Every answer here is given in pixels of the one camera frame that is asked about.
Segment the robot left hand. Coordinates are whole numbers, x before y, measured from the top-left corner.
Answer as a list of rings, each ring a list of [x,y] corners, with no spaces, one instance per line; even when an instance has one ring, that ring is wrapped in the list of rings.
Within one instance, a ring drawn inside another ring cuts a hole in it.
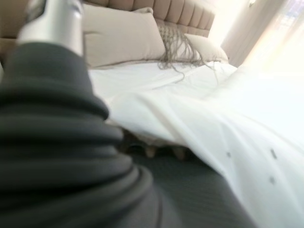
[[[3,228],[181,228],[92,89],[80,0],[29,0],[0,81]]]

